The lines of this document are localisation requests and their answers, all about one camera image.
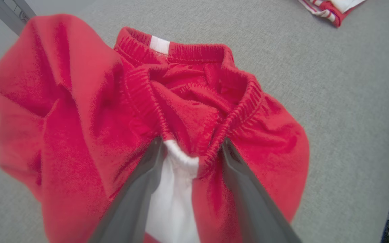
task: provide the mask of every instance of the gray carpet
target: gray carpet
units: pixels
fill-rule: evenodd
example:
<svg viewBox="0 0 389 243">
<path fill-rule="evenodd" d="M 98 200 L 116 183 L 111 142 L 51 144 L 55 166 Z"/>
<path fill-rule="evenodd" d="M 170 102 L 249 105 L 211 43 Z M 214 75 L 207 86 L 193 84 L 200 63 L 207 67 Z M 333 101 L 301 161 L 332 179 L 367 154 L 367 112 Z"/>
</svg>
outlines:
<svg viewBox="0 0 389 243">
<path fill-rule="evenodd" d="M 389 208 L 389 1 L 336 29 L 296 0 L 97 0 L 78 14 L 110 46 L 122 26 L 225 43 L 304 126 L 310 168 L 293 228 L 305 243 L 379 242 Z M 40 206 L 0 172 L 0 242 L 45 242 Z"/>
</svg>

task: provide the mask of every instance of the striped cloth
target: striped cloth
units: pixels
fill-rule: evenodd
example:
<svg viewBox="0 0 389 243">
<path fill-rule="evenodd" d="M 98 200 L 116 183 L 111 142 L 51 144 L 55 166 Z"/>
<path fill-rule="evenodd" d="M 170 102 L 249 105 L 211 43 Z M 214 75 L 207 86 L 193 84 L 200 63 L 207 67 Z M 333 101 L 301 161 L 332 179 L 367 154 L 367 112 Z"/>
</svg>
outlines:
<svg viewBox="0 0 389 243">
<path fill-rule="evenodd" d="M 365 0 L 298 0 L 309 12 L 327 18 L 339 27 L 346 16 Z"/>
</svg>

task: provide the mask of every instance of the folded cloth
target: folded cloth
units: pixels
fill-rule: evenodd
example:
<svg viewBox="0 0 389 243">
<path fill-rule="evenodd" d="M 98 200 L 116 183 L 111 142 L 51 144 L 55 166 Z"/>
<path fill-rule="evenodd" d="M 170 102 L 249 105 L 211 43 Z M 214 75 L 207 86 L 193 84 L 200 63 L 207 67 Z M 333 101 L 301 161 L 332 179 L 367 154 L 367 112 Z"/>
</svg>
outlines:
<svg viewBox="0 0 389 243">
<path fill-rule="evenodd" d="M 0 166 L 42 204 L 51 243 L 86 242 L 157 136 L 167 146 L 145 242 L 242 242 L 218 151 L 229 137 L 287 220 L 303 128 L 225 45 L 123 28 L 112 49 L 70 15 L 34 17 L 0 60 Z"/>
<path fill-rule="evenodd" d="M 327 18 L 335 27 L 340 27 L 341 22 L 358 4 L 365 0 L 298 0 L 309 12 L 314 15 Z"/>
</svg>

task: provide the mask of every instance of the metal bar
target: metal bar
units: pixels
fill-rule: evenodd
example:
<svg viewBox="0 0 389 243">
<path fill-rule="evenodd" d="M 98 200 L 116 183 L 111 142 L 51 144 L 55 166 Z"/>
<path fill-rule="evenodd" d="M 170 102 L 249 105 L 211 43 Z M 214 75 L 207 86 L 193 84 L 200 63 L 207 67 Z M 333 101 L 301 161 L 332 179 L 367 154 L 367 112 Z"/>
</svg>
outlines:
<svg viewBox="0 0 389 243">
<path fill-rule="evenodd" d="M 17 35 L 25 26 L 25 23 L 2 0 L 0 0 L 0 19 Z"/>
<path fill-rule="evenodd" d="M 16 5 L 22 9 L 22 11 L 28 16 L 29 19 L 37 16 L 35 12 L 29 7 L 29 5 L 25 2 L 25 0 L 13 0 Z"/>
<path fill-rule="evenodd" d="M 88 243 L 142 243 L 152 193 L 160 184 L 165 145 L 154 139 L 100 220 Z"/>
<path fill-rule="evenodd" d="M 301 243 L 265 188 L 225 138 L 221 146 L 223 176 L 233 194 L 245 243 Z"/>
</svg>

